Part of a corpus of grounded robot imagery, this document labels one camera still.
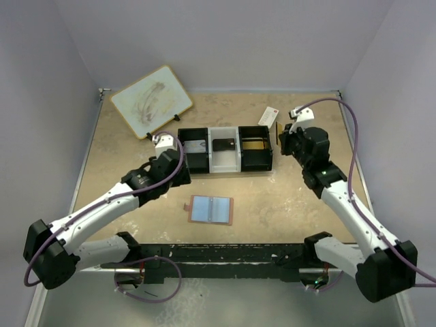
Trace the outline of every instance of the drawing on whiteboard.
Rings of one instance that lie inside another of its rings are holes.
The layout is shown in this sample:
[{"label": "drawing on whiteboard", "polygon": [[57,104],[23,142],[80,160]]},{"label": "drawing on whiteboard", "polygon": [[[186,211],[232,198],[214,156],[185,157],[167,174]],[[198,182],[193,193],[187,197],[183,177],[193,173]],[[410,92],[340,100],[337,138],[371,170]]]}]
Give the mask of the drawing on whiteboard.
[{"label": "drawing on whiteboard", "polygon": [[153,86],[137,95],[133,111],[137,120],[144,126],[159,118],[175,105],[174,92],[162,82],[155,82]]}]

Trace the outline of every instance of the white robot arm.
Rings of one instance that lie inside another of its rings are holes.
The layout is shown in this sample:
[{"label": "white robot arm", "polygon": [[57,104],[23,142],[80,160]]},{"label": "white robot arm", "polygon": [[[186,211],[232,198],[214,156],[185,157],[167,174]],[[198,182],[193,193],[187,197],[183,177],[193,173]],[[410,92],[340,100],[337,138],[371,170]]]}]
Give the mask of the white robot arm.
[{"label": "white robot arm", "polygon": [[24,251],[29,263],[25,283],[30,268],[49,290],[79,270],[136,257],[140,246],[127,232],[106,240],[85,241],[116,218],[165,194],[170,187],[191,182],[180,142],[169,135],[155,138],[154,142],[156,157],[127,173],[104,195],[49,225],[39,220],[29,227]]},{"label": "white robot arm", "polygon": [[411,288],[415,284],[415,271],[392,253],[386,241],[413,265],[416,265],[418,257],[416,248],[410,241],[400,242],[352,190],[349,194],[346,176],[330,161],[327,132],[311,127],[315,118],[313,111],[300,108],[290,111],[294,122],[287,124],[279,136],[281,154],[292,155],[298,161],[307,187],[337,214],[358,245],[358,249],[344,245],[323,232],[305,240],[312,259],[328,262],[355,278],[360,291],[371,302]]}]

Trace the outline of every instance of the black base frame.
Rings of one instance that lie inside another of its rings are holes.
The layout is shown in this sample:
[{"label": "black base frame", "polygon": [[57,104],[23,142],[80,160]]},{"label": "black base frame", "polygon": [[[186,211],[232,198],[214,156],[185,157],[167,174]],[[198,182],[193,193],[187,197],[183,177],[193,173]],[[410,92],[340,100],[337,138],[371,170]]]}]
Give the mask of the black base frame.
[{"label": "black base frame", "polygon": [[[323,268],[305,244],[141,244],[143,258],[158,255],[174,261],[183,278],[279,279],[300,281],[299,269]],[[102,268],[119,268],[104,264]],[[144,266],[145,284],[177,278],[174,267],[162,260]]]}]

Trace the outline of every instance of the gray wall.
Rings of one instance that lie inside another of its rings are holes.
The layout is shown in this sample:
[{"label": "gray wall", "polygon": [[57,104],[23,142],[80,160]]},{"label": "gray wall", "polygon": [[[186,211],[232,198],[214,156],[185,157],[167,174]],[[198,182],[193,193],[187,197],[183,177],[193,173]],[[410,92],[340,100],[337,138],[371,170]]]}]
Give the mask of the gray wall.
[{"label": "gray wall", "polygon": [[56,0],[92,77],[171,65],[188,89],[344,87],[392,0]]},{"label": "gray wall", "polygon": [[22,283],[29,224],[67,213],[97,87],[51,0],[0,3],[0,317],[23,326],[34,289]]},{"label": "gray wall", "polygon": [[[397,0],[345,89],[359,156],[384,225],[436,275],[436,2]],[[419,326],[435,325],[436,292],[409,292]]]}]

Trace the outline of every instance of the paper tag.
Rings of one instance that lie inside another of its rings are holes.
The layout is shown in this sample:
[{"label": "paper tag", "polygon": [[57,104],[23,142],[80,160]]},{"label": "paper tag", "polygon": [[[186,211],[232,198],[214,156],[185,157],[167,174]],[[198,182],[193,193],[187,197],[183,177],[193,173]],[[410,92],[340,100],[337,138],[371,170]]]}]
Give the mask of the paper tag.
[{"label": "paper tag", "polygon": [[278,114],[279,111],[277,109],[274,109],[272,107],[266,107],[265,112],[262,115],[262,118],[259,120],[258,125],[268,126],[268,128],[271,128]]}]

